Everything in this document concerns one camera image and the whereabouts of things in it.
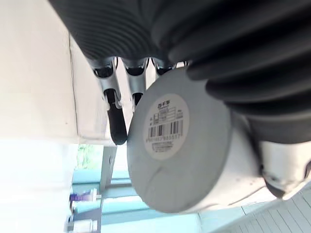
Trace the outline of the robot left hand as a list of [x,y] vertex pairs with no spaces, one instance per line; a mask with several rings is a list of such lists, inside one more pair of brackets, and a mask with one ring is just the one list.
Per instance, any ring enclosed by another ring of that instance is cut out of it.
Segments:
[[91,67],[111,57],[188,62],[187,75],[244,116],[278,198],[310,181],[311,3],[308,0],[52,0]]

